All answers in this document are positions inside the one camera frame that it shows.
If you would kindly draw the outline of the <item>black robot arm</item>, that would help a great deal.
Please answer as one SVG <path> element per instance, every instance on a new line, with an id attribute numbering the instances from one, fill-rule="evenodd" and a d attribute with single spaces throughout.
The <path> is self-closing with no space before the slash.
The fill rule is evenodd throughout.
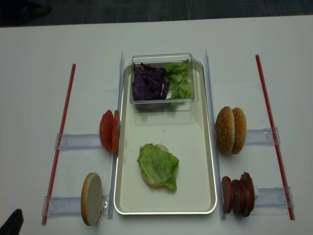
<path id="1" fill-rule="evenodd" d="M 19 235 L 24 219 L 21 209 L 16 209 L 0 228 L 0 235 Z"/>

